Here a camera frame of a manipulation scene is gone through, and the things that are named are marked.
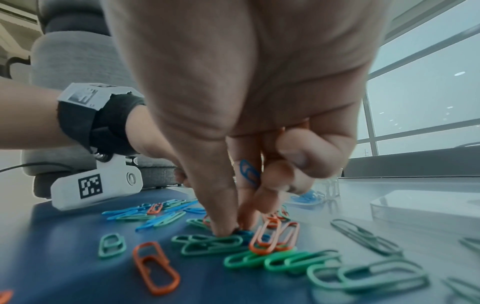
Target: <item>white plastic mount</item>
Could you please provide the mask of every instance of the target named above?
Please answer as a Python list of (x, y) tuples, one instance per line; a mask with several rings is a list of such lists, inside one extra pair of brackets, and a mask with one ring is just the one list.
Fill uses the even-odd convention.
[(61, 211), (101, 203), (119, 196), (139, 193), (143, 187), (137, 167), (114, 154), (108, 162), (96, 162), (96, 169), (57, 179), (51, 186), (51, 203)]

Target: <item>qr-like code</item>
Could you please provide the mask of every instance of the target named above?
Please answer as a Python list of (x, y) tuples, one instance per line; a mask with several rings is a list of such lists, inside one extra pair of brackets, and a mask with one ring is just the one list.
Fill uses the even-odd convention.
[(100, 174), (95, 174), (79, 179), (78, 189), (80, 191), (80, 199), (103, 193)]
[(97, 92), (98, 90), (92, 88), (79, 89), (70, 95), (68, 100), (77, 104), (86, 105)]

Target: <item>gray chair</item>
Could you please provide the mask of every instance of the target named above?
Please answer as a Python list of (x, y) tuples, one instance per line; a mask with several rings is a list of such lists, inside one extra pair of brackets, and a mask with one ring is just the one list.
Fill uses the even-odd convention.
[[(106, 83), (137, 88), (119, 58), (108, 32), (100, 0), (38, 0), (38, 18), (44, 35), (31, 50), (30, 82), (63, 90), (72, 82)], [(77, 170), (93, 170), (96, 162), (80, 145), (25, 150), (22, 163), (57, 162)], [(175, 166), (165, 159), (138, 156), (143, 187), (175, 184)], [(50, 186), (70, 173), (55, 166), (24, 168), (34, 176), (33, 192), (49, 198)]]

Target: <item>blue table surface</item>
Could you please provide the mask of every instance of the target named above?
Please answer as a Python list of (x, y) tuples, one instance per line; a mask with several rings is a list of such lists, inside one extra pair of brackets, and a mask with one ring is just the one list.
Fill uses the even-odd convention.
[[(314, 288), (306, 276), (272, 273), (262, 268), (230, 270), (223, 266), (226, 255), (183, 257), (180, 247), (171, 243), (179, 234), (208, 234), (206, 230), (186, 224), (187, 214), (180, 220), (157, 229), (135, 232), (138, 222), (106, 221), (100, 213), (143, 203), (168, 199), (184, 199), (174, 190), (150, 190), (130, 197), (118, 198), (90, 208), (59, 212), (49, 202), (32, 210), (27, 227), (3, 240), (0, 248), (0, 290), (12, 289), (11, 304), (23, 303), (463, 303), (440, 282), (441, 277), (454, 275), (480, 282), (480, 256), (463, 248), (460, 256), (450, 259), (438, 255), (441, 247), (457, 246), (456, 240), (434, 233), (414, 230), (402, 235), (404, 227), (384, 223), (354, 221), (374, 233), (388, 237), (405, 248), (405, 257), (422, 265), (431, 273), (430, 286), (408, 292), (365, 293), (347, 295)], [(343, 236), (330, 227), (338, 217), (335, 202), (319, 206), (315, 213), (296, 210), (290, 214), (300, 222), (297, 242), (300, 250), (337, 249), (347, 264), (366, 264), (384, 259)], [(118, 232), (125, 237), (127, 250), (107, 260), (99, 259), (100, 238)], [(172, 293), (153, 296), (146, 288), (133, 258), (132, 249), (147, 241), (158, 241), (181, 275), (179, 287)], [(159, 284), (168, 283), (165, 274)]]

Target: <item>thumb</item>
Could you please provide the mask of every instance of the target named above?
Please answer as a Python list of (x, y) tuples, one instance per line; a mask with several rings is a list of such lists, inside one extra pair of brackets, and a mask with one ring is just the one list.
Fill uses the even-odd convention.
[(204, 140), (186, 134), (173, 138), (176, 140), (172, 145), (190, 186), (210, 217), (213, 233), (230, 235), (237, 226), (238, 199), (225, 140)]

